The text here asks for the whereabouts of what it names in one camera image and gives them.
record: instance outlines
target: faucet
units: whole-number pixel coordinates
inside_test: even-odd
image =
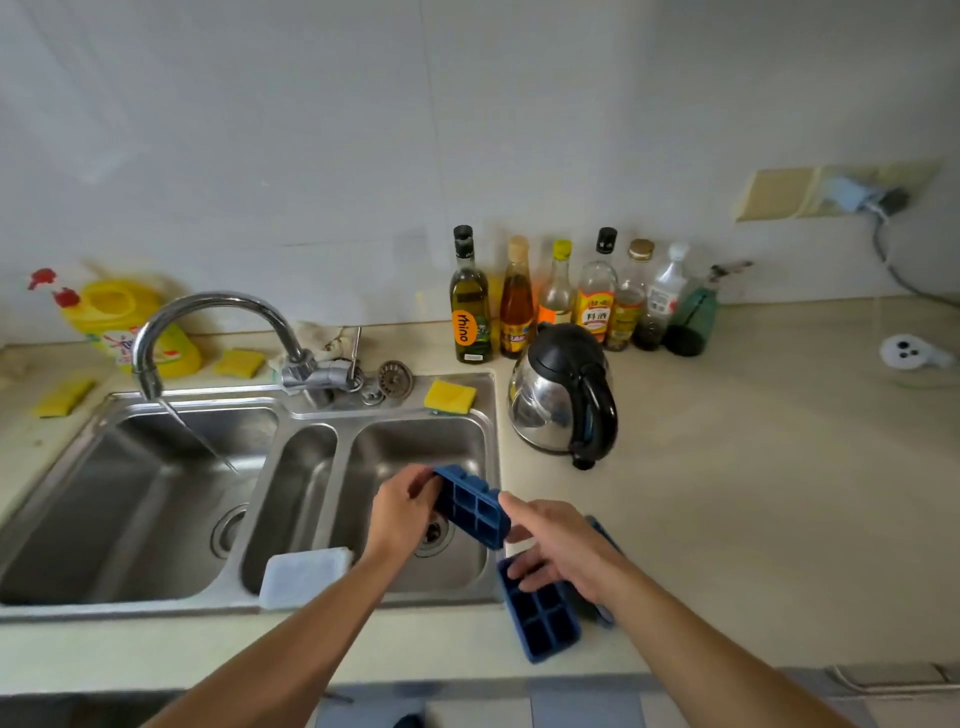
[[[180,316],[204,308],[223,307],[252,311],[274,328],[287,353],[280,372],[280,383],[288,392],[303,391],[316,406],[323,406],[332,399],[331,389],[356,392],[363,386],[363,372],[356,364],[360,328],[353,341],[352,360],[318,362],[312,351],[300,345],[283,314],[263,299],[233,291],[207,291],[183,296],[162,306],[136,334],[132,352],[133,376],[147,400],[153,401],[163,396],[163,382],[154,363],[154,346],[160,334]]]

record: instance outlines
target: hand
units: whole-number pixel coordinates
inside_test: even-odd
[[[430,523],[443,480],[428,465],[411,464],[380,485],[373,498],[364,558],[400,566],[417,549]]]
[[[531,537],[537,544],[519,554],[507,570],[521,577],[520,589],[535,592],[555,581],[568,580],[586,599],[603,604],[616,572],[631,566],[607,539],[594,531],[580,511],[562,500],[531,500],[500,494],[500,505],[514,527],[507,543]]]

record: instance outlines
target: sink drain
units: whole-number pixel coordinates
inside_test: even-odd
[[[247,515],[248,505],[250,504],[242,503],[236,508],[230,508],[213,526],[213,532],[210,534],[210,550],[217,558],[226,559],[229,556],[233,542],[236,541],[237,532],[240,530],[240,523]]]
[[[436,556],[449,545],[452,538],[453,528],[449,521],[443,516],[434,514],[433,520],[426,526],[423,540],[420,541],[420,546],[414,551],[414,555],[420,559]]]

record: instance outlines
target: stainless steel kettle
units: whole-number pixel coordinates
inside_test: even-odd
[[[542,328],[514,366],[507,393],[516,433],[538,449],[569,452],[588,470],[616,441],[607,359],[576,324]]]

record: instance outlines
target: beige countertop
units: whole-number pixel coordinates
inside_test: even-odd
[[[505,417],[501,487],[572,501],[712,624],[783,667],[960,658],[960,370],[895,375],[876,354],[898,331],[960,351],[955,313],[908,300],[725,308],[707,353],[610,354],[620,435],[592,471],[540,454]],[[476,371],[447,324],[365,329],[370,367]],[[269,334],[220,344],[272,348]],[[0,392],[0,517],[128,376],[87,345],[19,350]],[[70,417],[29,407],[67,367],[99,387]],[[178,387],[222,384],[210,372]],[[188,687],[283,615],[0,624],[0,693]],[[502,606],[381,609],[334,684],[642,672],[624,635],[586,626],[530,665]]]

